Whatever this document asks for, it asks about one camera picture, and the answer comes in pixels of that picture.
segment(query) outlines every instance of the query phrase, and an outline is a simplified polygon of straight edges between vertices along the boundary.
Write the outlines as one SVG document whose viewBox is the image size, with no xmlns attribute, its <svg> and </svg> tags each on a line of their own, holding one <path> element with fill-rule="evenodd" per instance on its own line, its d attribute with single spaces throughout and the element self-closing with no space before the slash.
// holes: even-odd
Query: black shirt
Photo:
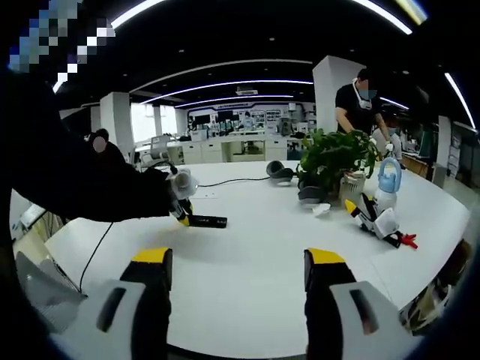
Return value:
<svg viewBox="0 0 480 360">
<path fill-rule="evenodd" d="M 359 105 L 359 99 L 353 88 L 353 84 L 348 84 L 342 86 L 340 90 L 337 91 L 335 107 L 341 107 L 346 110 L 346 118 L 356 130 L 361 130 L 370 135 L 375 115 L 380 112 L 378 100 L 373 99 L 371 102 L 372 108 L 370 110 L 362 109 Z"/>
</svg>

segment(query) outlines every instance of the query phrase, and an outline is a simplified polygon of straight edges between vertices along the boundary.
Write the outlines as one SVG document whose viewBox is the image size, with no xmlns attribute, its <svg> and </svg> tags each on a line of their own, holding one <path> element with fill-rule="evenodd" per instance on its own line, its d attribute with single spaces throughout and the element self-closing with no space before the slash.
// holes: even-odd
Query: face mask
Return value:
<svg viewBox="0 0 480 360">
<path fill-rule="evenodd" d="M 362 99 L 372 100 L 377 96 L 377 90 L 358 90 L 358 94 Z"/>
</svg>

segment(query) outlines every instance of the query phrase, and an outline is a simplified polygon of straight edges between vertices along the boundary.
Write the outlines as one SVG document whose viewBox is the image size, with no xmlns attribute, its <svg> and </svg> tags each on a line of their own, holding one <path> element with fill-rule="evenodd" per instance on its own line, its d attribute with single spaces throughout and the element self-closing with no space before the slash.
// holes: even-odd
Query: window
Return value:
<svg viewBox="0 0 480 360">
<path fill-rule="evenodd" d="M 148 140 L 157 134 L 152 105 L 132 103 L 130 113 L 134 143 Z"/>
<path fill-rule="evenodd" d="M 173 106 L 160 105 L 160 116 L 162 119 L 163 134 L 177 134 L 179 132 L 175 108 Z"/>
</svg>

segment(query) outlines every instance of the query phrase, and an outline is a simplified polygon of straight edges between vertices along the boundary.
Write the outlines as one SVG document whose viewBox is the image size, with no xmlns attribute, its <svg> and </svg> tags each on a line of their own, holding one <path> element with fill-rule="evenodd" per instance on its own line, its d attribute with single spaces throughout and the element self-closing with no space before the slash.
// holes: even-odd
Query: office chair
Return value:
<svg viewBox="0 0 480 360">
<path fill-rule="evenodd" d="M 170 160 L 167 143 L 170 136 L 155 136 L 151 138 L 150 154 L 142 156 L 142 167 L 155 167 L 157 164 Z"/>
</svg>

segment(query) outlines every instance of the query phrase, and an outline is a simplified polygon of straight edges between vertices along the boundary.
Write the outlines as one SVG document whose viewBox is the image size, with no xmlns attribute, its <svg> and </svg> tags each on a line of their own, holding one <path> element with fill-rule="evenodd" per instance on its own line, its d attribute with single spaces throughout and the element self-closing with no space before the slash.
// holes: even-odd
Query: round table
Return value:
<svg viewBox="0 0 480 360">
<path fill-rule="evenodd" d="M 284 161 L 295 169 L 297 162 Z M 189 166 L 202 185 L 262 178 L 267 162 Z M 377 173 L 365 185 L 372 194 Z M 148 198 L 148 189 L 133 189 Z M 418 250 L 362 232 L 341 208 L 323 218 L 299 205 L 290 187 L 269 180 L 199 188 L 195 213 L 228 217 L 226 229 L 186 228 L 173 217 L 126 220 L 110 230 L 85 273 L 88 293 L 118 279 L 141 248 L 173 249 L 168 342 L 197 353 L 231 358 L 277 358 L 305 353 L 306 248 L 334 251 L 357 281 L 369 281 L 399 309 L 437 275 L 463 235 L 467 209 L 436 185 L 403 171 L 398 193 L 400 231 L 417 234 Z M 47 243 L 77 284 L 108 223 L 77 219 Z"/>
</svg>

